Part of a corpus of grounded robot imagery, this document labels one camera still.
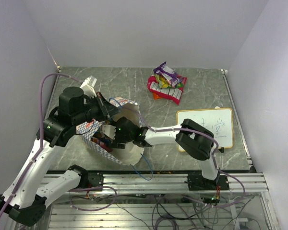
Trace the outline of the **blue checkered paper bag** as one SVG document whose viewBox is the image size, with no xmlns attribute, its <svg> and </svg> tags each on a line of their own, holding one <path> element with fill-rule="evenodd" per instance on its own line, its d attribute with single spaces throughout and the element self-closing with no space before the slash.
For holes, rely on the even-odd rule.
<svg viewBox="0 0 288 230">
<path fill-rule="evenodd" d="M 109 98 L 109 102 L 119 109 L 118 114 L 105 121 L 92 120 L 78 125 L 76 134 L 89 149 L 115 163 L 131 166 L 135 173 L 146 181 L 152 180 L 153 170 L 144 156 L 144 147 L 134 143 L 144 126 L 139 104 L 121 97 Z M 141 159 L 144 159 L 149 167 L 149 176 L 136 170 L 135 165 Z"/>
</svg>

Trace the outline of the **orange snack packet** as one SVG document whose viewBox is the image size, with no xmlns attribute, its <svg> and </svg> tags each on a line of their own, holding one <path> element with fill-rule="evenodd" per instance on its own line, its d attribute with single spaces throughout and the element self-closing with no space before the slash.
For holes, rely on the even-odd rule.
<svg viewBox="0 0 288 230">
<path fill-rule="evenodd" d="M 158 96 L 156 93 L 153 93 L 153 97 L 154 97 L 154 99 L 155 100 L 158 100 L 158 99 L 160 99 L 161 97 L 160 96 Z"/>
</svg>

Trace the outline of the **red white snack bag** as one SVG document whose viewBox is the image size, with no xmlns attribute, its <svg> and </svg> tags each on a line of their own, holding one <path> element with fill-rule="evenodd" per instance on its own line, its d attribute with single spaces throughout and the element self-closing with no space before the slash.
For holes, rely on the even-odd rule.
<svg viewBox="0 0 288 230">
<path fill-rule="evenodd" d="M 172 100 L 179 105 L 183 94 L 184 85 L 187 83 L 187 78 L 183 77 L 178 88 L 160 88 L 155 76 L 150 76 L 147 82 L 147 88 L 151 93 L 154 93 L 160 98 Z"/>
</svg>

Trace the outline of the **green yellow candy bag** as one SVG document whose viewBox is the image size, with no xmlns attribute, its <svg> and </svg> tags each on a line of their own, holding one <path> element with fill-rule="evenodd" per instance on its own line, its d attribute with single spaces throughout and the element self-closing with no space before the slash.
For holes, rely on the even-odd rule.
<svg viewBox="0 0 288 230">
<path fill-rule="evenodd" d="M 165 77 L 162 75 L 155 74 L 154 76 L 160 88 L 182 88 L 184 86 L 185 77 L 181 75 L 178 75 L 178 79 L 179 79 L 178 83 L 174 83 L 174 84 L 167 81 Z"/>
</svg>

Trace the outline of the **purple snack packet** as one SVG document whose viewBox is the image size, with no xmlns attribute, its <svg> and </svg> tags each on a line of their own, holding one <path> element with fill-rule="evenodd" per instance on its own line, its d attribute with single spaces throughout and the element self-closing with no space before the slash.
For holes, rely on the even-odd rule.
<svg viewBox="0 0 288 230">
<path fill-rule="evenodd" d="M 153 73 L 162 75 L 170 83 L 178 83 L 178 73 L 167 65 L 167 62 L 162 63 L 157 68 L 153 69 Z"/>
</svg>

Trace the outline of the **blue candy bag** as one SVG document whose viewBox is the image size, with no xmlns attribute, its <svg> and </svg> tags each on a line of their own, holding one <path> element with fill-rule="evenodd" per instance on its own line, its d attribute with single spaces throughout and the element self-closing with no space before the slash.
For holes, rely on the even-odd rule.
<svg viewBox="0 0 288 230">
<path fill-rule="evenodd" d="M 99 145 L 101 148 L 106 150 L 107 152 L 112 152 L 113 149 L 111 148 L 110 144 L 111 141 L 109 138 L 106 138 L 105 135 L 101 133 L 95 133 L 93 136 L 91 136 L 90 140 Z"/>
</svg>

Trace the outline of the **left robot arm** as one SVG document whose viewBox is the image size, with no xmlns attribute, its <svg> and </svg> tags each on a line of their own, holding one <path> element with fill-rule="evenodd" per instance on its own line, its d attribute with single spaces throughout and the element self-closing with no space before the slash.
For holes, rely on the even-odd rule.
<svg viewBox="0 0 288 230">
<path fill-rule="evenodd" d="M 44 215 L 47 207 L 65 192 L 88 186 L 88 171 L 73 165 L 65 174 L 40 187 L 52 164 L 56 147 L 65 147 L 76 135 L 77 126 L 92 121 L 105 121 L 119 113 L 101 93 L 88 96 L 79 87 L 68 87 L 59 96 L 59 105 L 42 121 L 37 139 L 20 173 L 11 186 L 0 195 L 0 212 L 14 221 L 31 227 Z"/>
</svg>

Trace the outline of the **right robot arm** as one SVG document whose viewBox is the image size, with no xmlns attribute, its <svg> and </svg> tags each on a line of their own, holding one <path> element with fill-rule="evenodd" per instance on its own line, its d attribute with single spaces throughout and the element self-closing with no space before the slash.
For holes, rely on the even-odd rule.
<svg viewBox="0 0 288 230">
<path fill-rule="evenodd" d="M 189 174 L 186 184 L 190 191 L 229 190 L 228 177 L 222 175 L 214 161 L 214 134 L 191 119 L 184 119 L 172 127 L 136 126 L 122 117 L 114 122 L 114 137 L 110 138 L 111 149 L 152 147 L 159 144 L 178 144 L 193 159 L 197 160 L 201 173 Z"/>
</svg>

